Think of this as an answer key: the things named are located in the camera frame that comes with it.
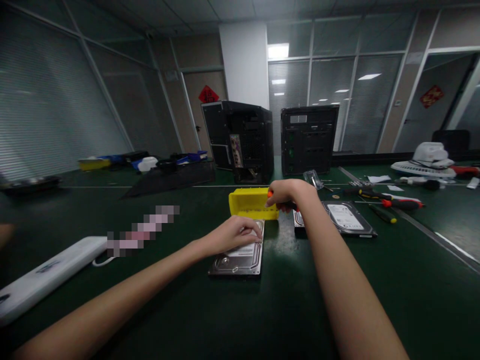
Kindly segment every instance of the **pixelated blur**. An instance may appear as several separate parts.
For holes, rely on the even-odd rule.
[[[107,255],[114,258],[131,256],[135,249],[143,249],[144,241],[153,240],[154,232],[162,231],[162,224],[174,222],[180,214],[178,205],[157,205],[155,214],[143,215],[143,222],[132,223],[131,231],[121,231],[115,239],[113,231],[107,233]]]

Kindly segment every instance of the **fluorescent light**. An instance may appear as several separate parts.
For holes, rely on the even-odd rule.
[[[362,77],[359,78],[358,80],[370,80],[370,79],[376,78],[377,76],[380,76],[380,75],[382,75],[382,73],[379,73],[379,74],[368,74],[368,75],[362,76]]]
[[[280,59],[289,57],[289,43],[268,45],[268,58]]]

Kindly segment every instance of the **yellow plastic bin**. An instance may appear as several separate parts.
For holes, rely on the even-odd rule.
[[[230,214],[257,220],[277,220],[277,207],[265,207],[268,187],[238,188],[228,195]]]
[[[95,158],[95,159],[79,159],[78,166],[82,171],[90,171],[102,168],[108,168],[112,163],[108,159]]]

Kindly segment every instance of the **hand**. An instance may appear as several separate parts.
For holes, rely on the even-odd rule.
[[[254,220],[248,217],[232,216],[211,233],[199,239],[198,243],[205,251],[205,256],[211,256],[261,241],[262,231]]]
[[[265,207],[269,208],[276,204],[277,209],[290,212],[289,207],[285,207],[282,203],[293,200],[298,201],[300,194],[310,193],[312,196],[317,196],[317,190],[308,182],[300,179],[275,180],[270,184],[269,191],[273,192],[273,196],[266,201]]]

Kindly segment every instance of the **computer case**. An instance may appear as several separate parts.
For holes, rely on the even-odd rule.
[[[238,184],[269,184],[274,172],[272,112],[261,106],[225,101],[223,106]]]
[[[210,141],[211,155],[217,169],[232,170],[232,149],[229,131],[223,112],[223,103],[227,101],[207,102],[201,105],[206,132]]]
[[[235,101],[201,105],[218,169],[237,184],[269,184],[274,171],[272,112]]]
[[[283,175],[330,171],[339,109],[338,105],[325,105],[281,110]]]

